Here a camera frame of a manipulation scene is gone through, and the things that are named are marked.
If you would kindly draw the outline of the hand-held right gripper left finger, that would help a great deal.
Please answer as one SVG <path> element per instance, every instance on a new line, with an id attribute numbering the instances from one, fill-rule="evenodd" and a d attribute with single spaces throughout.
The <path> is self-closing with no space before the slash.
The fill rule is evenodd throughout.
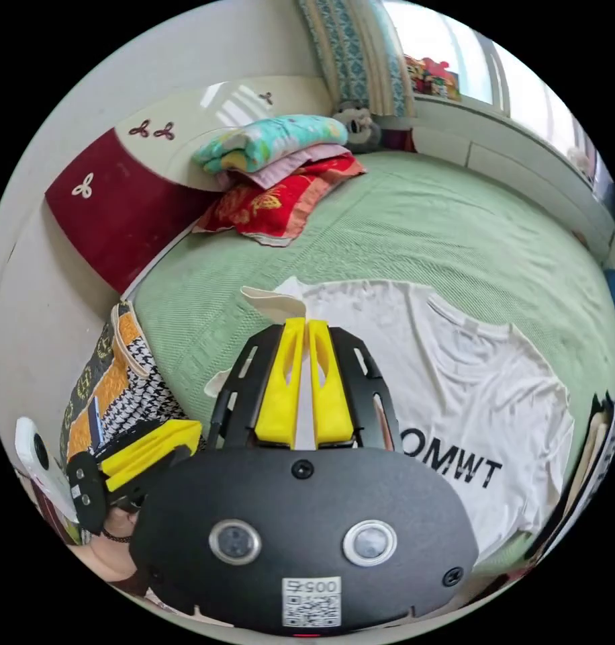
<path id="1" fill-rule="evenodd" d="M 259 442 L 294 447 L 305 336 L 304 318 L 287 318 L 254 427 Z"/>

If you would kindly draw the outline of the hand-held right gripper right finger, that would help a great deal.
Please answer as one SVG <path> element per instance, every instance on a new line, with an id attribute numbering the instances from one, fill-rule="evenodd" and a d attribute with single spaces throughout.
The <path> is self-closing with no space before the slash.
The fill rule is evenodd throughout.
<path id="1" fill-rule="evenodd" d="M 353 425 L 327 322 L 307 323 L 312 419 L 317 447 L 352 441 Z"/>

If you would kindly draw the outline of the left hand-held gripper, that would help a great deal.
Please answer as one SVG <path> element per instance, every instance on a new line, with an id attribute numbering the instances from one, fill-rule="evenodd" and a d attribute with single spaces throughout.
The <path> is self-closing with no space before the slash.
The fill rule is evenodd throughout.
<path id="1" fill-rule="evenodd" d="M 111 507 L 141 507 L 158 481 L 203 444 L 201 421 L 139 421 L 94 452 L 70 458 L 66 476 L 78 524 L 102 534 Z"/>

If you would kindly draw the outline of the person's left hand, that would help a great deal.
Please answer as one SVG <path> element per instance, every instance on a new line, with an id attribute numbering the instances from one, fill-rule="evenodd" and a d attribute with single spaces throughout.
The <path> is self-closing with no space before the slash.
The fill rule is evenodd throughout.
<path id="1" fill-rule="evenodd" d="M 115 542 L 130 541 L 139 512 L 139 507 L 131 508 L 128 511 L 117 506 L 111 507 L 104 521 L 102 534 Z"/>

